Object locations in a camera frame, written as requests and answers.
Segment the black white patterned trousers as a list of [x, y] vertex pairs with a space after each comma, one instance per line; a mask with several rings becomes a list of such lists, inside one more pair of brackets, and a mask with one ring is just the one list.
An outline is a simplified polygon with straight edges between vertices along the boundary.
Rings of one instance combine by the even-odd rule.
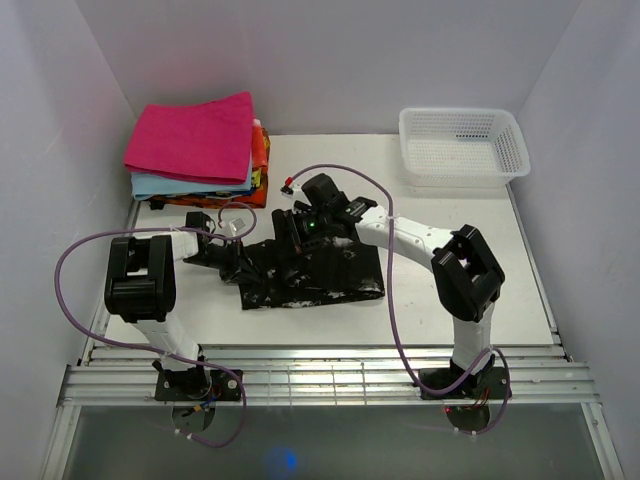
[[376, 247], [334, 237], [298, 255], [296, 275], [283, 280], [275, 240], [243, 245], [242, 259], [260, 272], [257, 284], [238, 285], [244, 310], [305, 308], [377, 300], [385, 296]]

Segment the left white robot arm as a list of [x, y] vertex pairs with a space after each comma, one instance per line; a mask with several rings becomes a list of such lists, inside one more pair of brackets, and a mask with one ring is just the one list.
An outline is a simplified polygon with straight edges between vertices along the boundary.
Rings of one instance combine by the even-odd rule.
[[110, 314], [135, 327], [151, 347], [160, 351], [152, 363], [158, 372], [157, 400], [241, 398], [242, 372], [230, 374], [203, 366], [203, 348], [187, 333], [174, 311], [175, 264], [213, 268], [228, 282], [257, 280], [258, 272], [240, 240], [249, 230], [240, 218], [224, 221], [189, 212], [182, 229], [112, 240], [105, 305]]

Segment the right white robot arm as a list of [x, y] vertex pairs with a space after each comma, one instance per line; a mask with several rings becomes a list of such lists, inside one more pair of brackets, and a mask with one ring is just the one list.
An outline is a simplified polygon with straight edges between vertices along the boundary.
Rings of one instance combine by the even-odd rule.
[[322, 236], [343, 236], [384, 248], [389, 261], [400, 255], [433, 275], [440, 303], [452, 317], [454, 348], [448, 368], [408, 372], [425, 396], [474, 397], [487, 386], [494, 364], [491, 320], [505, 273], [477, 228], [440, 229], [395, 215], [392, 203], [349, 199], [324, 173], [303, 185], [289, 177], [281, 192], [292, 202], [280, 215], [297, 252]]

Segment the folded orange patterned cloth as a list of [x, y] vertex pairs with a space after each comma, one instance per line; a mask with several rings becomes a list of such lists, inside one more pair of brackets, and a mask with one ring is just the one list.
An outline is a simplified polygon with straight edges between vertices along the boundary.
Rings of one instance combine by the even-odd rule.
[[255, 119], [252, 135], [252, 171], [248, 190], [154, 195], [146, 199], [146, 202], [150, 203], [152, 210], [162, 210], [165, 205], [218, 209], [232, 202], [244, 203], [255, 209], [264, 209], [267, 205], [270, 147], [271, 142], [267, 130], [258, 119]]

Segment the folded pink cloth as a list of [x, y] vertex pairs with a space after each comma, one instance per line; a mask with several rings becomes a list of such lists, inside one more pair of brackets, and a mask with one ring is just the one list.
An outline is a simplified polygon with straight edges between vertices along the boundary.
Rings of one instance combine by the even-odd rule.
[[247, 91], [192, 106], [150, 104], [135, 124], [124, 166], [187, 182], [241, 184], [250, 170], [253, 121]]

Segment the folded light blue cloth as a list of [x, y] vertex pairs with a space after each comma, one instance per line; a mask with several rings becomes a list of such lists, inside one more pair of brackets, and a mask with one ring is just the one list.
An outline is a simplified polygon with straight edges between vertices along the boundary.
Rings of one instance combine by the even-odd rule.
[[242, 192], [251, 188], [251, 175], [252, 167], [249, 166], [246, 179], [243, 182], [235, 185], [223, 185], [174, 180], [153, 174], [132, 173], [132, 194], [136, 200], [146, 200], [155, 195], [174, 196], [211, 192]]

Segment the white plastic basket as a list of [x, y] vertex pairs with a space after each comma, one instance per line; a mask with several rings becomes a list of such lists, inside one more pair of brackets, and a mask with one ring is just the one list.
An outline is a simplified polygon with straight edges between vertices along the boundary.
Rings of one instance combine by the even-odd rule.
[[404, 169], [416, 186], [501, 188], [531, 171], [521, 129], [506, 110], [409, 107], [398, 127]]

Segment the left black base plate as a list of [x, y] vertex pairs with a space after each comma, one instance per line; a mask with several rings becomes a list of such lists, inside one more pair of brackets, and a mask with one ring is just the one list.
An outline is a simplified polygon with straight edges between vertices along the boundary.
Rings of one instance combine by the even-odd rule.
[[233, 370], [238, 379], [219, 369], [191, 367], [182, 371], [158, 373], [154, 399], [163, 402], [204, 402], [208, 400], [238, 401], [243, 372]]

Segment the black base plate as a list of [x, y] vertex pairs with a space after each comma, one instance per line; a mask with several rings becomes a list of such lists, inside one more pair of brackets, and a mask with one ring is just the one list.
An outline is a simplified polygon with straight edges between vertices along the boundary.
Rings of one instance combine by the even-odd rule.
[[158, 373], [154, 399], [163, 402], [204, 402], [208, 400], [238, 401], [243, 372], [233, 370], [238, 379], [219, 369], [191, 367], [182, 371]]
[[[461, 376], [462, 371], [452, 368], [420, 369], [419, 380], [431, 390], [445, 390]], [[455, 400], [501, 400], [510, 398], [511, 388], [507, 385], [506, 369], [504, 367], [490, 367], [476, 375], [467, 377], [456, 389], [446, 394], [431, 395], [424, 391], [421, 398], [443, 398]]]

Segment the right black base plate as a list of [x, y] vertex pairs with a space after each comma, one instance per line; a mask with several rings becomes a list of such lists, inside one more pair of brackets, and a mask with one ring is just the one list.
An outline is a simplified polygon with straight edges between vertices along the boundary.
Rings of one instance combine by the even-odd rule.
[[[419, 380], [431, 390], [445, 390], [461, 376], [462, 371], [452, 368], [420, 369]], [[511, 388], [507, 385], [506, 369], [504, 367], [490, 367], [476, 375], [467, 377], [456, 389], [446, 394], [431, 395], [424, 391], [421, 398], [443, 398], [455, 400], [501, 400], [510, 398]]]

